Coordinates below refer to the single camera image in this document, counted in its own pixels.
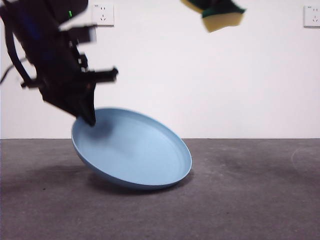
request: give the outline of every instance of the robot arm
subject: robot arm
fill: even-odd
[[[77,45],[91,41],[96,25],[60,31],[59,26],[83,12],[88,0],[2,0],[0,15],[5,42],[13,65],[23,78],[23,88],[38,88],[44,101],[95,125],[96,83],[114,82],[118,70],[95,72]],[[27,60],[36,69],[31,79],[19,60],[14,35]]]

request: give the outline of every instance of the floor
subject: floor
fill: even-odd
[[[1,141],[2,240],[318,240],[320,139],[186,139],[177,185],[117,187],[71,140]]]

